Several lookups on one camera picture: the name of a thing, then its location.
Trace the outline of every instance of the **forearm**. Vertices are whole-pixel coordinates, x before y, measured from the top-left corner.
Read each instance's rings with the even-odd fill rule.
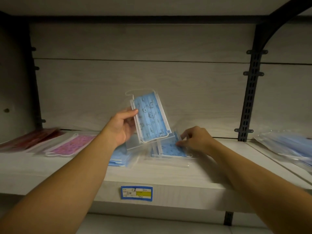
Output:
[[[306,233],[308,230],[300,229],[307,226],[312,229],[312,197],[301,188],[218,141],[208,144],[205,153],[218,163],[234,188],[275,233]]]
[[[0,230],[75,233],[101,186],[114,149],[110,138],[100,133],[75,158],[27,194],[1,220]]]

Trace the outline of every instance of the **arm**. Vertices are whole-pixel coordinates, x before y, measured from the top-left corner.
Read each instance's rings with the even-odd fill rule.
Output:
[[[178,146],[211,156],[233,187],[275,234],[312,232],[312,196],[216,141],[198,126],[186,130]]]
[[[70,162],[28,193],[0,220],[1,233],[76,233],[115,148],[135,130],[137,110],[117,113]]]

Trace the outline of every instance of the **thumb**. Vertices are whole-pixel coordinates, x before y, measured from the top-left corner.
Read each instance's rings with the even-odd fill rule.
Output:
[[[181,140],[181,141],[176,142],[176,146],[179,146],[179,147],[186,147],[187,145],[188,145],[188,140]]]
[[[126,112],[119,112],[117,113],[117,116],[119,119],[127,119],[129,117],[134,117],[136,114],[138,114],[138,109],[135,109],[135,110],[129,110],[129,111],[126,111]]]

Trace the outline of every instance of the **person's right arm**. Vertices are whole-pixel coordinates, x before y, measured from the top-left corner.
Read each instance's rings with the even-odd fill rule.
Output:
[[[275,234],[312,233],[312,196],[216,141],[204,128],[186,130],[177,143],[211,156],[233,187]]]

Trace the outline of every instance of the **blue label border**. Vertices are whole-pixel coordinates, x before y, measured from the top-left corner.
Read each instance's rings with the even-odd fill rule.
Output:
[[[146,199],[146,198],[135,198],[135,197],[124,197],[122,193],[123,188],[141,188],[141,189],[151,189],[151,198]],[[153,187],[151,186],[121,186],[120,187],[120,193],[121,193],[121,199],[134,199],[134,200],[145,200],[145,201],[153,201]]]

